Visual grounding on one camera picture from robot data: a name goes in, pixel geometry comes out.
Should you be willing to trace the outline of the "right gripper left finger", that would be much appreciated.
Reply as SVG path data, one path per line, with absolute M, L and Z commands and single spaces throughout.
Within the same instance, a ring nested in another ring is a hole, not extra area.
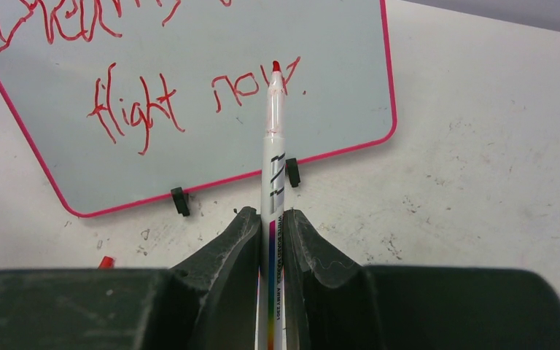
M 166 269 L 0 271 L 0 349 L 253 349 L 260 217 Z

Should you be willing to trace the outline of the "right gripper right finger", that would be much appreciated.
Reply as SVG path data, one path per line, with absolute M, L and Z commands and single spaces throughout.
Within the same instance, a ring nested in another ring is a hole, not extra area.
M 560 349 L 560 299 L 531 271 L 362 266 L 284 215 L 288 349 Z

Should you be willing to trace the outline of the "red marker cap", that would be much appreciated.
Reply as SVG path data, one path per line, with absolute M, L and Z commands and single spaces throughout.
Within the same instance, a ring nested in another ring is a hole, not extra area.
M 112 269 L 114 267 L 114 264 L 115 259 L 113 257 L 104 256 L 100 261 L 98 269 Z

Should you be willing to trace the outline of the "white marker pen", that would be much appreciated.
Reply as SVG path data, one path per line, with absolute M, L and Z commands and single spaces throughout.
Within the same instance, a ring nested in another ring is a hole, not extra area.
M 269 78 L 262 142 L 258 349 L 281 349 L 283 346 L 282 248 L 286 165 L 283 105 L 283 74 L 279 62 L 274 61 Z

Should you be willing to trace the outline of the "pink framed whiteboard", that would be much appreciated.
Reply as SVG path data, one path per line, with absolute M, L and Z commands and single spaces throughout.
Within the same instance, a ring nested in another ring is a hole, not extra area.
M 79 217 L 258 175 L 274 62 L 287 157 L 393 135 L 384 1 L 0 1 L 0 93 Z

